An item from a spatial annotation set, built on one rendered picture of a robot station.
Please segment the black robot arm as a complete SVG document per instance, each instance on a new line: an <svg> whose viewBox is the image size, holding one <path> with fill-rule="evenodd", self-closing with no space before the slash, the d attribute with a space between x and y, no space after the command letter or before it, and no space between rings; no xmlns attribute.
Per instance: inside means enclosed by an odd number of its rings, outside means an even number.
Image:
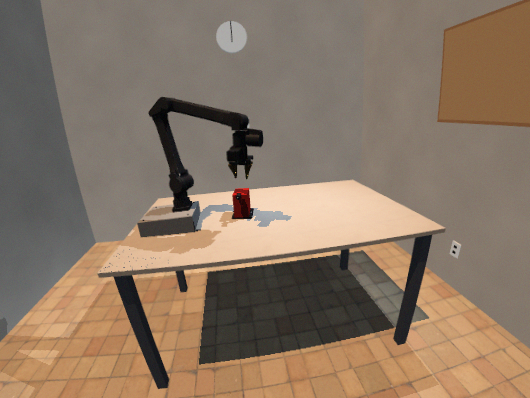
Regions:
<svg viewBox="0 0 530 398"><path fill-rule="evenodd" d="M261 147L263 145L263 131L257 129L239 130L239 128L247 128L249 124L249 118L245 114L236 114L235 112L233 112L235 114L232 114L228 111L224 112L221 109L213 107L208 108L208 106L179 99L176 100L175 98L160 97L148 113L156 125L170 169L169 186L173 191L174 196L174 207L172 208L172 212L180 212L190 210L192 206L192 201L190 201L190 197L188 197L187 190L194 186L194 179L188 173L188 170L183 167L180 160L168 121L167 113L171 111L199 117L232 127L232 130L235 131L235 133L233 133L233 145L237 147L231 146L228 151L237 152L227 151L227 161L229 164L235 166L238 165L239 160L246 160L248 158L247 146ZM244 145L247 146L243 148L240 147ZM183 173L184 171L186 172Z"/></svg>

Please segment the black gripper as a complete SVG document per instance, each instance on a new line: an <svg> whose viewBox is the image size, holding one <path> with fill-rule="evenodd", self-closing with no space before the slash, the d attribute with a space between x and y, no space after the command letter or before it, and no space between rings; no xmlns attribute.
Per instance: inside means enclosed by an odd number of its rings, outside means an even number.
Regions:
<svg viewBox="0 0 530 398"><path fill-rule="evenodd" d="M252 158L251 158L252 157ZM249 171L250 171L250 168L253 164L253 156L249 156L248 155L248 158L246 160L239 160L239 163L238 165L245 165L245 175L246 175L246 179L248 179L248 175L249 175ZM233 172L234 174L234 177L237 178L237 165L230 165L228 164L229 168L231 169L231 171ZM234 166L234 170L233 170L233 166ZM250 167L249 167L250 166ZM248 170L249 169L249 170ZM248 170L248 173L247 173L247 170Z"/></svg>

